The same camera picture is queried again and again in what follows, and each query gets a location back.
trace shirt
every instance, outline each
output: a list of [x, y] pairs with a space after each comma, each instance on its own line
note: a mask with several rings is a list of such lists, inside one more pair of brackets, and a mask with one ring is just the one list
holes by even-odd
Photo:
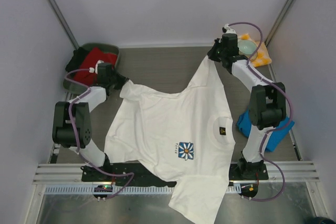
[[235, 145], [214, 62], [206, 56], [181, 93], [128, 81], [120, 97], [104, 149], [110, 160], [138, 160], [162, 180], [176, 181], [169, 206], [196, 224], [214, 223]]

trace black patch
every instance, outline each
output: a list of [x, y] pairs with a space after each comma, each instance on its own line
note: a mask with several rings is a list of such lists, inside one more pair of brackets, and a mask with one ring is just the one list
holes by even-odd
[[226, 135], [226, 129], [224, 127], [219, 127], [219, 134], [220, 135]]

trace white wall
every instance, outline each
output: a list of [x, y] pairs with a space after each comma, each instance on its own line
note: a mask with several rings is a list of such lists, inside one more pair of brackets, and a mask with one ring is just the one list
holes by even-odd
[[72, 46], [46, 0], [0, 0], [0, 218], [22, 220], [50, 152], [55, 102]]
[[238, 21], [258, 24], [266, 35], [285, 1], [56, 0], [78, 43], [119, 47], [212, 44], [225, 23]]
[[336, 0], [296, 0], [268, 49], [295, 106], [300, 153], [314, 161], [336, 219]]

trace blue cloth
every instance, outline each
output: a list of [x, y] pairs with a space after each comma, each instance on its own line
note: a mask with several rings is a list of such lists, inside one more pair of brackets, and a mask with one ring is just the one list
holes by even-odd
[[[280, 128], [284, 126], [288, 122], [289, 118], [286, 117], [282, 122], [280, 122], [279, 126], [277, 128]], [[290, 129], [293, 127], [294, 121], [291, 121], [290, 124], [281, 131], [275, 131], [272, 133], [271, 137], [268, 140], [266, 150], [269, 152], [273, 152], [275, 148], [278, 146], [278, 144], [281, 142], [281, 140], [287, 135], [287, 133], [290, 131]], [[239, 130], [246, 136], [250, 136], [251, 132], [251, 121], [248, 116], [248, 110], [239, 116], [237, 126]]]

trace gray laundry basket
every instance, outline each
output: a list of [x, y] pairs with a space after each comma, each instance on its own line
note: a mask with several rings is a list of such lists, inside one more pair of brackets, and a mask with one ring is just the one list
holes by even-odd
[[[118, 68], [118, 64], [120, 62], [120, 50], [118, 47], [109, 45], [109, 44], [103, 44], [103, 43], [86, 43], [82, 45], [81, 47], [84, 48], [86, 51], [91, 51], [93, 48], [98, 47], [103, 52], [110, 52], [112, 54], [117, 55], [115, 69]], [[66, 89], [69, 93], [75, 94], [75, 95], [82, 94], [86, 90], [85, 87], [72, 83], [70, 81], [67, 81], [65, 79], [63, 81], [63, 88]]]

